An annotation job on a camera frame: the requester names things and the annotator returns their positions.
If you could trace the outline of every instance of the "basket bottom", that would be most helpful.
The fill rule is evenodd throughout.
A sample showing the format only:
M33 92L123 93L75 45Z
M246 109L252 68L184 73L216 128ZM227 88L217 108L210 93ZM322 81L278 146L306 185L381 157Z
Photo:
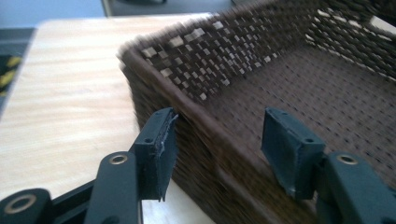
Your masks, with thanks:
M235 78L204 107L264 161L264 108L288 111L326 143L366 159L396 188L396 83L311 46Z

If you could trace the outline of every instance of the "woven pattern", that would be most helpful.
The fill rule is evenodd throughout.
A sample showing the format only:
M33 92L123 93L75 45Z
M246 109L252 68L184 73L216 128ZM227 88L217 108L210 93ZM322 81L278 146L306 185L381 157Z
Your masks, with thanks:
M139 124L166 106L182 115L174 179L217 223L316 222L314 202L289 198L260 152L266 106L396 188L396 38L366 24L377 10L365 4L256 3L123 52Z

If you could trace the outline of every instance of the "gray floor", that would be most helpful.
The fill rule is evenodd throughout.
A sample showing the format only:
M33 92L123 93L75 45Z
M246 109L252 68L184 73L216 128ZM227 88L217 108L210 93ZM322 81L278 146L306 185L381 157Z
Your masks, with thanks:
M0 29L0 55L23 56L34 28Z
M232 0L115 0L113 16L218 12L233 6Z

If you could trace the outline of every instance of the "brown woven basket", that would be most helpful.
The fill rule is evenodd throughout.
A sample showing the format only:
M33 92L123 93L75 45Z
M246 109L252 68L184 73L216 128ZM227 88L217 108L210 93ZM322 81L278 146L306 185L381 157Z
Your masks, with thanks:
M368 2L260 2L123 50L140 126L166 106L182 115L173 178L214 221L316 222L260 151L267 106L396 187L396 37L369 24Z

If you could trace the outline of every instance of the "floor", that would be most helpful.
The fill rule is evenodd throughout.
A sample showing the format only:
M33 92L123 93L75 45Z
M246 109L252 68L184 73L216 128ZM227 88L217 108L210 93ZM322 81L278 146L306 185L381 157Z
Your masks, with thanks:
M108 1L112 16L217 12L233 6L232 0L116 0Z

